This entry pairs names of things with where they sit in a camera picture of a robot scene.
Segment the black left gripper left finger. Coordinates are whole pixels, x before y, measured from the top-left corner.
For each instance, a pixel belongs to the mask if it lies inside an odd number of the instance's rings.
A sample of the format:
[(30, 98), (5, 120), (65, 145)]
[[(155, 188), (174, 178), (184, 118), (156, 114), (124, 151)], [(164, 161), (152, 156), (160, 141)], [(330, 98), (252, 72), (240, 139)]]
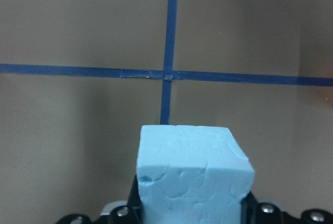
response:
[(140, 224), (142, 222), (142, 203), (138, 193), (137, 176), (134, 177), (129, 197), (125, 204), (112, 209), (108, 223)]

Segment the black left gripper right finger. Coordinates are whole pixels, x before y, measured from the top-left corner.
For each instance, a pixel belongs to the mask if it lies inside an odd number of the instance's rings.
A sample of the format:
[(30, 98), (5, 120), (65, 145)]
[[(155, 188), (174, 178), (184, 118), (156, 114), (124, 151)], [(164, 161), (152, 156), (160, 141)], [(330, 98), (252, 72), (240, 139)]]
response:
[(241, 224), (283, 223), (280, 209), (271, 203), (259, 203), (250, 192), (241, 201)]

